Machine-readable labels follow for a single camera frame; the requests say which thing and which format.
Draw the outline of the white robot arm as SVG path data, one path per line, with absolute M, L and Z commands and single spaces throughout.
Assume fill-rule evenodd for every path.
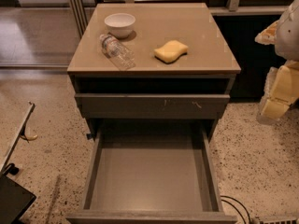
M 273 45 L 286 62 L 271 67 L 264 84 L 257 120 L 272 124 L 299 99 L 299 0 L 293 0 L 277 21 L 258 33 L 255 41 Z

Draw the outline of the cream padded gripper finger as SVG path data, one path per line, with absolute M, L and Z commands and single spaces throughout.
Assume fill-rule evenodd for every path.
M 299 62 L 287 61 L 280 68 L 271 67 L 263 90 L 261 116 L 280 119 L 299 99 Z

